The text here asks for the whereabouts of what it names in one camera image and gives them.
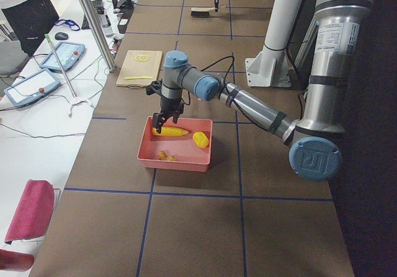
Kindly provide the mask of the yellow toy corn cob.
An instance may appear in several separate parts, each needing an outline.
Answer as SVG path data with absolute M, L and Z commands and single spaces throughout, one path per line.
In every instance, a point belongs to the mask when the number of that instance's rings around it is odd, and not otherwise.
M 152 134 L 156 136 L 184 136 L 189 134 L 189 131 L 175 126 L 163 126 L 160 132 L 156 128 L 152 128 Z

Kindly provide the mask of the wooden hand brush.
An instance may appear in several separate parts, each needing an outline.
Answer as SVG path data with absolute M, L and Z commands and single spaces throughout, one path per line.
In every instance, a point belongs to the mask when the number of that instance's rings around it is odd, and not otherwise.
M 215 11 L 215 7 L 192 7 L 190 16 L 194 18 L 209 18 L 211 17 L 211 13 Z

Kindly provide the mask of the tan toy ginger root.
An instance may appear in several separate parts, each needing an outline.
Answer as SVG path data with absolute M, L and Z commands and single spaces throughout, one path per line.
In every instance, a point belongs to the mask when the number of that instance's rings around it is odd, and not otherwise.
M 165 151 L 159 151 L 158 152 L 158 159 L 162 161 L 172 161 L 175 162 L 177 161 L 176 156 L 174 155 L 167 155 Z

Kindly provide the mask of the yellow toy potato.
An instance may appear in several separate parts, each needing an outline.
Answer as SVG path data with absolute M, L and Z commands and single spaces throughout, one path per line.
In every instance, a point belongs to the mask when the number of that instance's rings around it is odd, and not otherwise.
M 192 135 L 192 139 L 194 141 L 194 143 L 199 147 L 199 148 L 206 148 L 209 146 L 210 144 L 210 140 L 208 139 L 208 137 L 206 136 L 206 134 L 202 131 L 198 131 L 195 132 Z

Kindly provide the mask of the pink plastic bin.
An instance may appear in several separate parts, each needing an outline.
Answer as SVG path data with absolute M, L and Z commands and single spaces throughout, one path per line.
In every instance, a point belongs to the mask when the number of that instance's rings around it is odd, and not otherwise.
M 137 159 L 148 168 L 187 170 L 206 172 L 208 170 L 212 145 L 202 149 L 193 141 L 192 135 L 202 131 L 212 140 L 213 122 L 207 119 L 179 118 L 177 124 L 168 120 L 164 126 L 175 126 L 189 131 L 184 136 L 156 136 L 152 134 L 152 119 L 146 120 L 138 150 Z M 158 152 L 165 151 L 167 155 L 174 155 L 177 161 L 162 161 L 158 159 Z

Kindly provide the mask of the bamboo cutting board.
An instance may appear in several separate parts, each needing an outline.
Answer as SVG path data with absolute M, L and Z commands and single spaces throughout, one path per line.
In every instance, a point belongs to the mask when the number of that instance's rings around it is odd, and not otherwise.
M 118 75 L 118 87 L 144 87 L 158 80 L 162 51 L 128 50 Z M 126 81 L 125 76 L 152 76 L 152 79 Z

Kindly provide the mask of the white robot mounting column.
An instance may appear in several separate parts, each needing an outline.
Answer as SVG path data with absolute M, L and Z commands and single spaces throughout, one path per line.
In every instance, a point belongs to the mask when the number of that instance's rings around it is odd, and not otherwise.
M 262 51 L 247 58 L 249 87 L 290 87 L 287 47 L 302 0 L 275 0 Z

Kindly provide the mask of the metal rod with stand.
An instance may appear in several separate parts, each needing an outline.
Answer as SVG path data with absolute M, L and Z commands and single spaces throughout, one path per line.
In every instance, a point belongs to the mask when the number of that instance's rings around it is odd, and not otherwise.
M 51 38 L 50 38 L 49 34 L 45 34 L 44 36 L 45 36 L 45 38 L 46 38 L 46 40 L 47 40 L 47 42 L 48 42 L 48 44 L 49 44 L 49 46 L 51 48 L 53 56 L 55 57 L 58 65 L 59 65 L 59 67 L 61 69 L 61 72 L 62 72 L 62 74 L 64 76 L 64 79 L 66 80 L 66 83 L 67 83 L 67 85 L 69 87 L 69 90 L 71 91 L 71 94 L 73 96 L 73 98 L 70 100 L 70 108 L 69 108 L 69 115 L 68 116 L 70 118 L 72 117 L 72 115 L 73 115 L 73 113 L 72 113 L 73 107 L 79 105 L 80 103 L 88 103 L 90 107 L 94 108 L 94 105 L 92 104 L 90 99 L 77 96 L 74 88 L 71 85 L 70 79 L 68 78 L 68 75 L 65 72 L 65 69 L 64 69 L 64 67 L 62 65 L 60 57 L 58 56 L 58 54 L 56 52 L 56 49 L 55 49 L 55 47 L 54 47 L 54 45 L 53 45 L 53 43 L 51 41 Z

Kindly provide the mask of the clear water bottle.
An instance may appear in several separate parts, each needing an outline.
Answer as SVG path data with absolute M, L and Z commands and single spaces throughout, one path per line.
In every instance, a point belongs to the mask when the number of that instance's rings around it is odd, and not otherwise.
M 107 14 L 100 14 L 100 24 L 102 26 L 102 31 L 106 37 L 112 37 L 114 35 L 110 19 Z

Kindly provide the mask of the far teach pendant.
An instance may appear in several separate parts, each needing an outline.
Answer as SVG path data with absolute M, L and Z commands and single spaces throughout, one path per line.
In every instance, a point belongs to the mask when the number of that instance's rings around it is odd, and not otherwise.
M 86 46 L 81 43 L 62 41 L 55 45 L 55 50 L 62 62 L 63 69 L 65 71 L 69 71 L 82 57 L 86 50 Z M 39 64 L 39 67 L 42 69 L 47 68 L 55 73 L 61 72 L 58 62 L 52 52 L 49 52 L 49 54 L 46 55 L 43 61 Z

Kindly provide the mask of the teach pendant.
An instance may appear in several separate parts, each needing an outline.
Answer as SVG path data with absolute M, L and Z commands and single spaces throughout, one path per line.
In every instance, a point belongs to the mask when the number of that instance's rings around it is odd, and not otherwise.
M 15 107 L 21 107 L 46 97 L 60 85 L 60 80 L 45 68 L 7 87 L 4 93 Z
M 63 69 L 65 71 L 69 71 L 82 57 L 86 50 L 86 46 L 81 43 L 62 41 L 55 45 L 55 50 L 62 62 Z M 55 73 L 61 72 L 58 62 L 52 52 L 49 52 L 49 54 L 46 55 L 43 61 L 39 64 L 39 67 L 42 69 L 47 68 Z

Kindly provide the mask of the near teach pendant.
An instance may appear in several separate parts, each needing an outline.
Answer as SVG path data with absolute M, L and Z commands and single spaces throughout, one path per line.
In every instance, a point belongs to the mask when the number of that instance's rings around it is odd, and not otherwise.
M 15 107 L 21 107 L 46 97 L 60 85 L 60 80 L 45 68 L 7 87 L 4 93 Z

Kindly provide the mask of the black computer mouse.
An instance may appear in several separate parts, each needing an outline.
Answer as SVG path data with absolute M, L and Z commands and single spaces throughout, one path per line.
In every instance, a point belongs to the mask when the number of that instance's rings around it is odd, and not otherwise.
M 55 34 L 55 40 L 67 40 L 69 35 L 65 32 L 58 32 Z

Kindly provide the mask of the magenta cloth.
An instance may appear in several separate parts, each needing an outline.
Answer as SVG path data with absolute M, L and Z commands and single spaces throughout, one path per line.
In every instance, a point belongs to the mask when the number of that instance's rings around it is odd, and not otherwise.
M 55 206 L 55 190 L 46 180 L 29 180 L 23 190 L 4 242 L 45 235 Z

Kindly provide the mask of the aluminium frame post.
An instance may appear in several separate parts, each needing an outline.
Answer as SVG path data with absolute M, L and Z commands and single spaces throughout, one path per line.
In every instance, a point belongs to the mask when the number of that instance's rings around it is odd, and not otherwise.
M 84 15 L 89 23 L 91 32 L 94 36 L 94 40 L 99 48 L 99 51 L 106 63 L 106 66 L 110 73 L 115 71 L 116 65 L 114 58 L 109 50 L 105 35 L 102 31 L 99 19 L 96 14 L 96 10 L 91 3 L 91 0 L 79 0 L 80 5 L 84 11 Z

